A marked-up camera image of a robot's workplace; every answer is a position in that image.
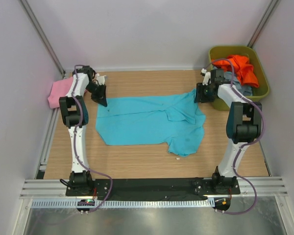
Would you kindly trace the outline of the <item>cyan t shirt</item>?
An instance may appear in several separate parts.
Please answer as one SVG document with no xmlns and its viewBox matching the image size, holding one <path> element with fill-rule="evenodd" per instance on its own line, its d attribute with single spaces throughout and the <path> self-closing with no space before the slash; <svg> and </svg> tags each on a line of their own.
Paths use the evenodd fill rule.
<svg viewBox="0 0 294 235">
<path fill-rule="evenodd" d="M 96 131 L 106 145 L 166 143 L 169 153 L 187 157 L 204 138 L 206 116 L 195 94 L 110 98 L 98 107 Z"/>
</svg>

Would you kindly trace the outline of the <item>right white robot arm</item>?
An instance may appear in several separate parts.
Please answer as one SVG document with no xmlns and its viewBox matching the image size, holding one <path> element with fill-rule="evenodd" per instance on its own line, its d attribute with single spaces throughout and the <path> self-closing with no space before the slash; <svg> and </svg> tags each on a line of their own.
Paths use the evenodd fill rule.
<svg viewBox="0 0 294 235">
<path fill-rule="evenodd" d="M 248 147 L 262 134 L 262 105 L 252 102 L 227 80 L 222 69 L 201 70 L 203 82 L 196 85 L 196 103 L 213 102 L 222 99 L 229 107 L 226 123 L 228 146 L 221 163 L 210 180 L 204 180 L 198 187 L 208 194 L 238 193 L 237 168 Z"/>
</svg>

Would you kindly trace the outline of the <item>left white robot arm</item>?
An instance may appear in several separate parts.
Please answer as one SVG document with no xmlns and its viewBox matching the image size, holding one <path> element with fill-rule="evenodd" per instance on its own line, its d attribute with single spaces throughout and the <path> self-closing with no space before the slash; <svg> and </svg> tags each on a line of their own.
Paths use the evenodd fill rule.
<svg viewBox="0 0 294 235">
<path fill-rule="evenodd" d="M 92 67 L 76 65 L 68 93 L 59 98 L 62 121 L 68 128 L 72 149 L 69 180 L 60 180 L 67 187 L 67 196 L 91 196 L 95 191 L 86 157 L 85 134 L 89 116 L 83 96 L 88 91 L 92 101 L 106 107 L 105 80 L 106 77 L 99 76 Z"/>
</svg>

